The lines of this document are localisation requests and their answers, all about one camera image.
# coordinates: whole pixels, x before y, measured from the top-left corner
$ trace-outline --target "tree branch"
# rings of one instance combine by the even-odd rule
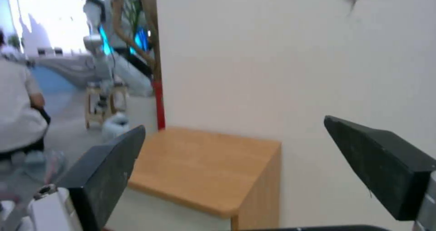
[[[145,51],[143,51],[141,48],[139,48],[139,46],[135,43],[135,41],[124,33],[121,27],[121,15],[122,15],[123,6],[124,6],[124,0],[112,0],[112,10],[113,10],[112,25],[115,30],[115,33],[118,35],[118,37],[121,40],[126,42],[128,46],[134,48],[137,54],[139,54],[139,56],[142,57],[154,71],[156,69],[156,62],[154,58],[151,57],[149,54],[147,54]]]

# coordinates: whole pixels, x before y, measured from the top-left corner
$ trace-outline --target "white shirt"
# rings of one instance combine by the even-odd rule
[[[47,122],[31,108],[29,95],[41,93],[25,65],[0,60],[0,152],[27,146],[42,138]]]

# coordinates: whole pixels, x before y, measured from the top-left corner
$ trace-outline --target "white bag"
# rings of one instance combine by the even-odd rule
[[[129,120],[123,113],[117,113],[103,123],[103,141],[109,141],[130,130]]]

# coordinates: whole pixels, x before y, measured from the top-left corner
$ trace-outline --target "wooden surface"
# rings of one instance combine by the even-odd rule
[[[129,187],[231,218],[280,146],[271,140],[167,128],[145,140]]]
[[[238,226],[233,230],[279,228],[281,165],[278,151],[240,207]]]

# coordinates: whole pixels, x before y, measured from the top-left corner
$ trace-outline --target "blue light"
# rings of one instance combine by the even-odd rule
[[[106,55],[109,55],[113,52],[113,48],[109,45],[109,41],[108,41],[108,38],[106,36],[106,33],[105,33],[103,27],[100,26],[100,28],[98,28],[98,30],[102,36],[102,39],[103,39],[102,49]],[[144,31],[144,29],[139,29],[138,33],[135,36],[135,43],[139,46],[139,48],[141,48],[144,51],[147,51],[147,35],[146,35],[146,32]],[[136,53],[136,51],[132,47],[130,48],[130,52],[131,52],[131,54]]]
[[[139,29],[139,31],[135,35],[135,43],[139,46],[141,50],[147,51],[147,36],[144,29]],[[136,53],[136,51],[132,47],[130,48],[130,52],[131,54]]]
[[[99,32],[100,32],[100,34],[101,34],[101,36],[102,36],[102,39],[103,39],[103,46],[102,46],[102,49],[103,49],[103,51],[104,51],[104,53],[105,53],[106,55],[109,55],[110,53],[113,52],[113,48],[109,45],[108,38],[107,38],[107,36],[106,36],[106,33],[105,33],[103,27],[100,26],[100,27],[98,28],[98,30],[99,30]]]

